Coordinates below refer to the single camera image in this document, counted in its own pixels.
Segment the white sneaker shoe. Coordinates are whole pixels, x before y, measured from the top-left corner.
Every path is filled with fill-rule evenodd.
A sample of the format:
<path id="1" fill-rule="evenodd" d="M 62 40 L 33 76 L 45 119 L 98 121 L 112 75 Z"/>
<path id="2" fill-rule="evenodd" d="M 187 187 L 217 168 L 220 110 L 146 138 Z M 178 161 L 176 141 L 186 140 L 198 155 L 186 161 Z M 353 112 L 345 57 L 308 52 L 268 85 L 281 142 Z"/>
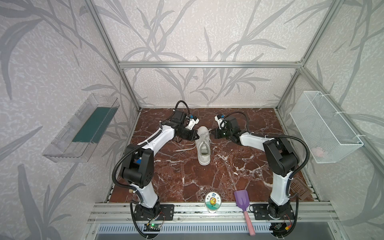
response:
<path id="1" fill-rule="evenodd" d="M 211 139 L 210 132 L 207 127 L 201 126 L 198 129 L 199 139 L 195 141 L 198 161 L 200 165 L 207 166 L 211 161 Z"/>

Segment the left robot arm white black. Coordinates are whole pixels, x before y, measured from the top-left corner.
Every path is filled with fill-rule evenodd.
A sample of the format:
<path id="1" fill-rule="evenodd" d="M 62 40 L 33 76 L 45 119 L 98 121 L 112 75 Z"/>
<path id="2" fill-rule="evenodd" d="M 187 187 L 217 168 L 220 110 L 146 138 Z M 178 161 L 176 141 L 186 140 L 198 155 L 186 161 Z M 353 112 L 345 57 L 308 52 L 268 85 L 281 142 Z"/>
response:
<path id="1" fill-rule="evenodd" d="M 158 210 L 160 201 L 152 184 L 155 173 L 154 157 L 175 136 L 191 142 L 198 140 L 198 131 L 194 126 L 199 121 L 195 115 L 173 110 L 171 117 L 160 122 L 157 131 L 149 138 L 126 147 L 112 172 L 114 185 L 134 191 L 139 198 L 137 206 L 145 210 Z"/>

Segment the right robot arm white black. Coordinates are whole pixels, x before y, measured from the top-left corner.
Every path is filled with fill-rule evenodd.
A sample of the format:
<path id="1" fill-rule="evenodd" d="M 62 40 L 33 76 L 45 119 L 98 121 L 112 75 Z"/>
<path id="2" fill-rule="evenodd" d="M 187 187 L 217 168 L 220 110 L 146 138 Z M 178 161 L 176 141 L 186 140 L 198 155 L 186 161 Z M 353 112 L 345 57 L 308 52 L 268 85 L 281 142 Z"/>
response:
<path id="1" fill-rule="evenodd" d="M 261 150 L 265 153 L 268 165 L 273 172 L 273 188 L 269 197 L 269 209 L 280 213 L 290 203 L 290 186 L 294 176 L 308 163 L 311 152 L 309 146 L 300 138 L 288 135 L 260 135 L 249 130 L 249 121 L 246 120 L 246 129 L 241 130 L 238 121 L 232 115 L 217 115 L 215 121 L 218 127 L 214 129 L 215 139 L 227 139 L 233 143 Z M 294 140 L 300 143 L 306 156 L 299 163 L 299 157 L 290 143 Z"/>

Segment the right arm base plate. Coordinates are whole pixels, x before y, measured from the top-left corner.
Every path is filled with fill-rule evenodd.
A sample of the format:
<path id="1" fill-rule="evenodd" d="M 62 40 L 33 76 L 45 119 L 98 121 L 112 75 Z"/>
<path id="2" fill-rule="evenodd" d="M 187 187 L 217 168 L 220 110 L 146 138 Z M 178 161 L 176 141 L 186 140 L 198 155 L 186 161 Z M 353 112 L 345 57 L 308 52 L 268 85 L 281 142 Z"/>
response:
<path id="1" fill-rule="evenodd" d="M 283 206 L 283 210 L 279 213 L 271 213 L 269 204 L 252 204 L 250 211 L 254 214 L 255 220 L 282 221 L 295 218 L 295 210 L 291 205 Z"/>

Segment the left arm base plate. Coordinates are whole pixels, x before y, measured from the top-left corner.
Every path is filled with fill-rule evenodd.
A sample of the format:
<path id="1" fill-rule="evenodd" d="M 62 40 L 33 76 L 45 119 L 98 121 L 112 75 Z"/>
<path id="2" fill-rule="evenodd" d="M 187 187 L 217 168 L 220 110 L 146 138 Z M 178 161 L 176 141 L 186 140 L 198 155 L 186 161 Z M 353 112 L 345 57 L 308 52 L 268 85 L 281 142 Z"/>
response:
<path id="1" fill-rule="evenodd" d="M 175 205 L 157 203 L 153 208 L 146 208 L 136 205 L 134 218 L 136 221 L 172 221 L 174 217 Z"/>

